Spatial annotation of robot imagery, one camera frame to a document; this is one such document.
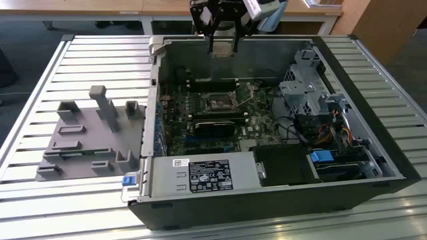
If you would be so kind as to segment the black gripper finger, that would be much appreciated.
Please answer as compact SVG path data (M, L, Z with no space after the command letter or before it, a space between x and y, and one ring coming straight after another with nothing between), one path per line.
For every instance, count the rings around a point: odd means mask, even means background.
M233 36L232 51L236 53L239 50L239 40L245 35L243 26L241 12L220 12L219 13L219 35Z
M212 9L208 6L191 6L189 12L192 16L196 33L203 34L204 37L208 38L207 52L211 53L213 51L215 32L220 24L217 10ZM203 20L204 12L209 14L207 23L204 23Z

